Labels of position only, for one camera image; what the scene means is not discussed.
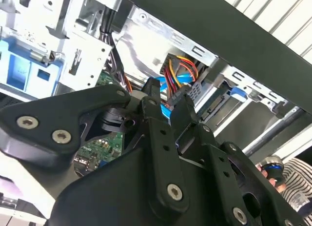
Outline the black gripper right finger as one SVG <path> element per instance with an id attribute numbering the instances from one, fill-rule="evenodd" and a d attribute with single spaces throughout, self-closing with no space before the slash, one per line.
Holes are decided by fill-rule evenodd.
<path id="1" fill-rule="evenodd" d="M 175 105 L 170 119 L 190 198 L 184 225 L 304 225 L 234 143 L 217 143 L 211 129 L 198 121 L 188 95 Z"/>

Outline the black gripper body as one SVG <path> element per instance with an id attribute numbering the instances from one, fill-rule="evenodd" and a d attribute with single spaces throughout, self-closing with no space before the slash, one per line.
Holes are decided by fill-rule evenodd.
<path id="1" fill-rule="evenodd" d="M 149 204 L 149 176 L 143 150 L 132 151 L 66 187 L 57 198 L 50 226 L 232 226 L 223 213 L 211 175 L 180 160 L 190 196 L 186 213 L 156 216 Z"/>

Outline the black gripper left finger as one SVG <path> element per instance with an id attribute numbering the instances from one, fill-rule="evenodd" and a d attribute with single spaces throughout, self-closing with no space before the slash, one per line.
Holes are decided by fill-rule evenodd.
<path id="1" fill-rule="evenodd" d="M 153 213 L 184 214 L 189 196 L 173 133 L 161 111 L 159 81 L 149 79 L 142 93 L 137 100 L 109 84 L 8 106 L 0 112 L 0 149 L 38 170 L 64 171 L 84 144 L 122 132 L 120 157 L 145 153 Z"/>

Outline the person's hand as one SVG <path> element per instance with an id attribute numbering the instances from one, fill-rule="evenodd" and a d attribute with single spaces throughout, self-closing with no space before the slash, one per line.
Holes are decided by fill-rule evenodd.
<path id="1" fill-rule="evenodd" d="M 268 179 L 268 173 L 266 170 L 263 170 L 258 164 L 256 165 L 256 167 L 279 193 L 283 192 L 286 189 L 286 184 L 281 184 L 279 186 L 276 186 L 276 181 L 274 178 Z"/>

